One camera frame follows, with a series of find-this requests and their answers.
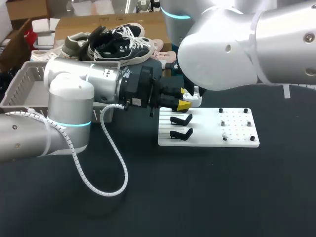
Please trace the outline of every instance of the hole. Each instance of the hole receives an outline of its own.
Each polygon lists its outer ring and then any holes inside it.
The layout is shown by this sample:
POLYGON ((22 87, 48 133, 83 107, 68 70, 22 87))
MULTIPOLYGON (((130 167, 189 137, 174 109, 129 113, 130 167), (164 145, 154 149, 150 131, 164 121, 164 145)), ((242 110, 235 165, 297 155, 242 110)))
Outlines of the hole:
POLYGON ((316 70, 313 68, 306 68, 305 70, 306 75, 308 76, 315 76, 316 75, 316 70))
POLYGON ((230 44, 228 44, 228 45, 226 46, 226 48, 225 48, 225 51, 226 51, 227 53, 229 53, 229 52, 231 52, 231 50, 232 50, 232 47, 231 47, 230 44))

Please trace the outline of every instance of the dark tabletop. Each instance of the dark tabletop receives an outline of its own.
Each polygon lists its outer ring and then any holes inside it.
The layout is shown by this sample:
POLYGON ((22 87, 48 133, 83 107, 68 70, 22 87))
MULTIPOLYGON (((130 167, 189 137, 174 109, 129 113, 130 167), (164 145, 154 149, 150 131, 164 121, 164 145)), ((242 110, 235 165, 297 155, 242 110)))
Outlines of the dark tabletop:
MULTIPOLYGON (((316 91, 245 86, 202 107, 251 108, 259 148, 160 147, 158 113, 115 111, 109 132, 129 172, 94 194, 71 156, 0 164, 0 236, 288 237, 316 234, 316 91)), ((79 154, 93 185, 123 171, 99 124, 79 154)))

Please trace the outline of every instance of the cable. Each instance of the cable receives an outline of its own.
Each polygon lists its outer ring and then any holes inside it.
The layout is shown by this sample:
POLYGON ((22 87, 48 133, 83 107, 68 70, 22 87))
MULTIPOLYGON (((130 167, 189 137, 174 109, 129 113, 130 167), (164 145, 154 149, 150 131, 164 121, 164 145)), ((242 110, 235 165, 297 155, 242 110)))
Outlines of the cable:
MULTIPOLYGON (((82 180, 84 181, 84 183, 88 186, 88 188, 90 188, 93 192, 95 192, 96 194, 98 195, 101 195, 101 196, 104 196, 104 197, 114 197, 114 196, 117 196, 119 195, 120 193, 122 193, 124 191, 124 189, 126 188, 127 186, 127 182, 128 182, 128 172, 127 172, 127 168, 126 168, 126 165, 125 165, 125 162, 122 158, 122 156, 120 155, 116 145, 114 144, 112 138, 110 137, 107 129, 105 128, 105 124, 104 124, 104 120, 103 120, 103 117, 104 117, 104 114, 105 112, 108 110, 108 109, 111 109, 111 108, 117 108, 117 109, 121 109, 123 110, 124 109, 124 106, 123 105, 119 105, 119 104, 111 104, 111 105, 107 105, 101 112, 101 117, 100 117, 100 122, 101 122, 101 126, 102 126, 102 129, 105 133, 105 135, 107 136, 107 138, 109 139, 109 142, 111 143, 114 151, 116 152, 122 166, 123 166, 123 169, 124 169, 124 176, 125 176, 125 180, 124 180, 124 183, 122 185, 122 187, 117 190, 116 192, 113 192, 113 193, 106 193, 106 192, 103 192, 101 190, 98 190, 97 188, 95 188, 89 181, 88 179, 86 178, 82 168, 81 168, 81 165, 80 165, 80 162, 78 160, 78 157, 77 157, 77 153, 74 149, 74 146, 69 138, 69 136, 67 135, 67 133, 65 132, 65 130, 63 129, 62 126, 54 123, 53 121, 48 121, 49 125, 53 128, 55 128, 64 138, 65 138, 65 141, 67 142, 68 144, 68 147, 69 149, 71 150, 72 152, 72 156, 74 158, 74 162, 76 164, 76 168, 79 172, 79 175, 81 176, 82 180)), ((41 121, 41 122, 44 122, 44 118, 36 115, 36 114, 30 114, 28 112, 10 112, 10 113, 6 113, 7 115, 18 115, 18 116, 24 116, 24 117, 29 117, 29 118, 32 118, 32 119, 36 119, 38 121, 41 121)))

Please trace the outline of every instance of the white box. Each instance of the white box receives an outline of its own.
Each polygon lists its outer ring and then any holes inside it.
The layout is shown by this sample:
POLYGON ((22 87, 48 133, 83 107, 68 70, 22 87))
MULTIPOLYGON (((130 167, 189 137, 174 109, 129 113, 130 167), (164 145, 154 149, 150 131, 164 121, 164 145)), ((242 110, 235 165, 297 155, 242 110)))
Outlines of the white box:
POLYGON ((50 32, 50 21, 48 19, 40 19, 32 21, 33 31, 35 33, 48 33, 50 32))
POLYGON ((50 19, 50 31, 56 31, 56 26, 60 19, 51 18, 50 19))
POLYGON ((54 45, 55 33, 38 34, 38 45, 54 45))
POLYGON ((0 0, 0 43, 13 30, 5 2, 6 0, 0 0))

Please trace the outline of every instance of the sneaker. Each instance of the sneaker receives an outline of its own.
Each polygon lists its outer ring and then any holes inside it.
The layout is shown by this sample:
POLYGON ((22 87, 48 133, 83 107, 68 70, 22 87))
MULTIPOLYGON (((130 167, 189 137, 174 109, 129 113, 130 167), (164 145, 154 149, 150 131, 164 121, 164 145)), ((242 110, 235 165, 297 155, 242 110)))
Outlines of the sneaker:
POLYGON ((151 0, 151 10, 161 11, 160 0, 151 0))
POLYGON ((121 37, 95 48, 96 61, 119 61, 121 66, 145 62, 154 52, 154 43, 145 37, 121 37))
POLYGON ((111 43, 117 38, 121 37, 144 37, 145 29, 138 23, 128 23, 125 25, 118 26, 112 30, 103 32, 95 40, 92 40, 87 49, 87 56, 90 60, 94 61, 94 49, 102 45, 111 43))
POLYGON ((138 12, 150 12, 151 0, 138 0, 137 1, 138 12))
POLYGON ((34 62, 42 62, 42 61, 48 61, 51 58, 57 58, 61 54, 61 49, 62 49, 62 46, 51 49, 49 51, 33 50, 31 53, 30 60, 34 62))
POLYGON ((152 58, 158 60, 162 64, 162 69, 165 68, 166 63, 173 63, 177 60, 177 56, 175 52, 154 52, 152 58))
POLYGON ((80 58, 81 48, 88 42, 90 33, 80 32, 73 36, 67 36, 61 50, 61 56, 65 58, 78 60, 80 58))

